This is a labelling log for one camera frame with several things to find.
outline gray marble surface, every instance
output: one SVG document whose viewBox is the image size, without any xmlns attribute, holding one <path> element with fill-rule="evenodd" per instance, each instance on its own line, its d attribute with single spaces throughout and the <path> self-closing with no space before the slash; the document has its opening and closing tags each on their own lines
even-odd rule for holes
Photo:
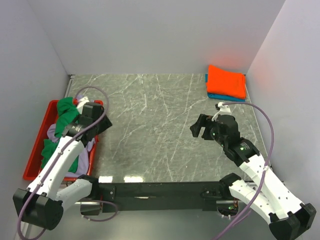
<svg viewBox="0 0 320 240">
<path fill-rule="evenodd" d="M 74 97 L 85 86 L 107 92 L 113 123 L 99 136 L 95 177 L 112 177 L 113 182 L 195 182 L 219 181 L 236 173 L 249 179 L 216 142 L 192 137 L 189 127 L 199 114 L 214 115 L 220 102 L 207 97 L 204 74 L 76 75 L 68 95 Z M 82 93 L 106 103 L 94 89 Z M 230 108 L 241 136 L 266 156 L 252 107 Z"/>
</svg>

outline purple cloth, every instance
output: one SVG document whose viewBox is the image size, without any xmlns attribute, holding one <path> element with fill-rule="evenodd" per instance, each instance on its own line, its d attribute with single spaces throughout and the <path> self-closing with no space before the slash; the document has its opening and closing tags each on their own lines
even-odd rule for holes
<svg viewBox="0 0 320 240">
<path fill-rule="evenodd" d="M 56 124 L 52 124 L 48 131 L 46 132 L 48 138 L 56 143 L 59 138 L 55 137 L 55 131 L 56 131 Z M 96 140 L 93 138 L 90 142 L 88 142 L 88 144 L 86 145 L 85 149 L 83 149 L 83 151 L 79 154 L 79 158 L 78 158 L 78 168 L 76 170 L 75 173 L 73 172 L 67 172 L 66 173 L 66 177 L 67 178 L 77 178 L 79 176 L 81 176 L 82 174 L 87 174 L 88 172 L 88 168 L 89 168 L 89 153 L 94 144 L 96 143 Z"/>
</svg>

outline folded orange towel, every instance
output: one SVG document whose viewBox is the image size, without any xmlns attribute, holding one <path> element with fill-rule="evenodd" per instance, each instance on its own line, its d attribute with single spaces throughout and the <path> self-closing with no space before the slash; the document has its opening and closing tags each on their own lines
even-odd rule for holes
<svg viewBox="0 0 320 240">
<path fill-rule="evenodd" d="M 213 65 L 208 69 L 206 91 L 211 94 L 246 98 L 246 77 L 242 73 L 222 70 Z"/>
</svg>

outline folded blue towel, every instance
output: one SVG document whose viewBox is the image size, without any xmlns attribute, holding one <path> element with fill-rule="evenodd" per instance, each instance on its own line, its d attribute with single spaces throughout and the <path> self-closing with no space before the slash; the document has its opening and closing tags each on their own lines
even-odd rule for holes
<svg viewBox="0 0 320 240">
<path fill-rule="evenodd" d="M 208 74 L 204 75 L 204 79 L 205 82 L 208 82 Z M 226 101 L 234 101 L 234 102 L 245 102 L 245 99 L 240 99 L 240 98 L 236 98 L 233 96 L 228 96 L 228 95 L 220 95 L 220 94 L 215 94 L 215 93 L 207 93 L 208 94 L 208 98 L 211 99 L 221 99 L 221 100 L 226 100 Z"/>
</svg>

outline purple hose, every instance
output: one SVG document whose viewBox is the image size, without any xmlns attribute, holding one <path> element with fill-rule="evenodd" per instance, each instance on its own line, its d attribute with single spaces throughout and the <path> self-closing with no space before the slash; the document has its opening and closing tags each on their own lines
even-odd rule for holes
<svg viewBox="0 0 320 240">
<path fill-rule="evenodd" d="M 272 150 L 274 148 L 274 142 L 275 142 L 275 133 L 274 133 L 274 127 L 272 126 L 272 123 L 270 121 L 270 118 L 267 116 L 267 114 L 257 105 L 254 105 L 252 103 L 249 102 L 241 102 L 241 101 L 236 101 L 236 102 L 228 102 L 228 103 L 224 103 L 223 106 L 225 105 L 233 105 L 233 104 L 245 104 L 245 105 L 250 105 L 256 109 L 258 109 L 266 118 L 266 120 L 268 121 L 269 125 L 270 125 L 270 129 L 271 129 L 271 144 L 270 144 L 270 149 L 268 152 L 268 156 L 266 158 L 266 161 L 264 163 L 264 166 L 268 166 L 269 161 L 270 161 L 270 157 L 272 154 Z M 256 200 L 256 198 L 258 197 L 259 193 L 261 192 L 262 186 L 265 182 L 265 176 L 266 176 L 266 171 L 264 170 L 262 173 L 262 177 L 261 177 L 261 181 L 259 184 L 258 189 L 256 190 L 255 195 L 253 196 L 253 198 L 251 199 L 251 201 L 247 204 L 247 206 L 245 206 L 245 208 L 242 210 L 242 212 L 240 212 L 239 214 L 236 215 L 236 217 L 229 223 L 229 225 L 222 231 L 220 232 L 217 236 L 215 236 L 214 238 L 212 238 L 212 240 L 218 240 L 220 239 L 225 233 L 227 233 L 232 227 L 234 227 L 236 224 L 240 223 L 245 217 L 247 217 L 249 214 L 247 213 L 245 215 L 245 217 L 241 218 L 241 216 L 243 214 L 246 213 L 246 211 L 250 208 L 250 206 L 254 203 L 254 201 Z"/>
<path fill-rule="evenodd" d="M 90 124 L 89 126 L 87 126 L 85 129 L 83 129 L 81 132 L 78 132 L 73 138 L 71 138 L 62 148 L 61 148 L 61 151 L 60 153 L 58 153 L 58 155 L 55 157 L 55 159 L 53 160 L 52 164 L 50 165 L 50 167 L 48 168 L 47 172 L 43 175 L 43 177 L 41 178 L 41 180 L 39 181 L 38 185 L 35 187 L 34 191 L 30 194 L 30 196 L 27 198 L 27 200 L 25 201 L 24 205 L 22 206 L 21 208 L 21 211 L 19 213 L 19 216 L 18 216 L 18 223 L 17 223 L 17 232 L 18 232 L 18 235 L 19 237 L 22 239 L 22 240 L 37 240 L 39 239 L 42 234 L 44 234 L 45 230 L 46 229 L 43 229 L 41 231 L 41 233 L 34 237 L 34 238 L 26 238 L 23 233 L 21 232 L 21 222 L 22 222 L 22 217 L 23 217 L 23 214 L 25 213 L 26 211 L 26 208 L 28 206 L 28 204 L 30 203 L 32 197 L 38 192 L 38 190 L 40 189 L 41 187 L 41 184 L 46 180 L 46 178 L 48 177 L 48 175 L 50 174 L 50 172 L 52 171 L 52 169 L 54 168 L 54 166 L 56 165 L 56 163 L 58 162 L 60 156 L 63 154 L 64 150 L 77 138 L 79 137 L 80 135 L 84 134 L 86 131 L 88 131 L 89 129 L 91 129 L 92 127 L 94 127 L 95 125 L 97 125 L 103 118 L 104 116 L 107 114 L 108 112 L 108 109 L 109 109 L 109 98 L 107 96 L 107 94 L 101 90 L 100 88 L 98 87 L 95 87 L 95 86 L 86 86 L 86 87 L 83 87 L 82 89 L 80 89 L 77 94 L 75 95 L 75 97 L 78 96 L 78 94 L 84 90 L 84 89 L 88 89 L 88 88 L 92 88 L 92 89 L 96 89 L 98 91 L 100 91 L 105 99 L 106 99 L 106 108 L 104 109 L 104 112 L 103 114 L 92 124 Z M 103 221 L 107 221 L 107 220 L 110 220 L 112 218 L 115 217 L 115 215 L 117 214 L 118 212 L 118 207 L 112 203 L 112 202 L 108 202 L 108 201 L 100 201 L 100 200 L 90 200 L 92 202 L 98 202 L 98 203 L 105 203 L 105 204 L 110 204 L 112 206 L 115 207 L 115 214 L 112 215 L 111 217 L 107 218 L 107 219 L 104 219 L 104 220 L 95 220 L 95 222 L 103 222 Z"/>
</svg>

